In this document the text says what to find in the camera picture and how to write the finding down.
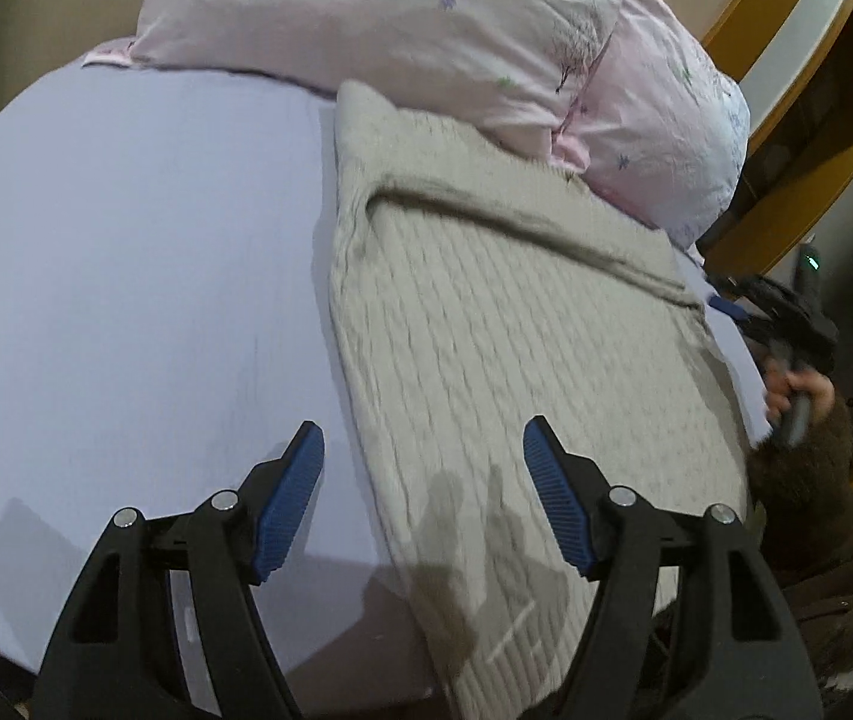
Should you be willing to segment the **brown fuzzy sleeve forearm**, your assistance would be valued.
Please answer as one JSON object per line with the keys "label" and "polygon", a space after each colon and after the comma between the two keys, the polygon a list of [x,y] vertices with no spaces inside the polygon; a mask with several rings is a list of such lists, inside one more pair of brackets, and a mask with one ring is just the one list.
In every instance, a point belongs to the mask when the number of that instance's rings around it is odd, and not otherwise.
{"label": "brown fuzzy sleeve forearm", "polygon": [[760,551],[781,587],[853,559],[853,426],[843,400],[788,449],[768,439],[747,460],[750,492],[767,516]]}

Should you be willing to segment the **right hand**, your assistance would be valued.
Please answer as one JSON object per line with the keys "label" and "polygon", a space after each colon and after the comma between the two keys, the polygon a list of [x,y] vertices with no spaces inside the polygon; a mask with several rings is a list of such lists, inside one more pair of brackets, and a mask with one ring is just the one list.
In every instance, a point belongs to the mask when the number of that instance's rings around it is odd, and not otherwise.
{"label": "right hand", "polygon": [[835,406],[835,385],[812,367],[791,371],[781,366],[781,362],[776,359],[768,358],[763,369],[763,382],[767,419],[771,426],[778,426],[801,395],[809,397],[810,427],[824,422]]}

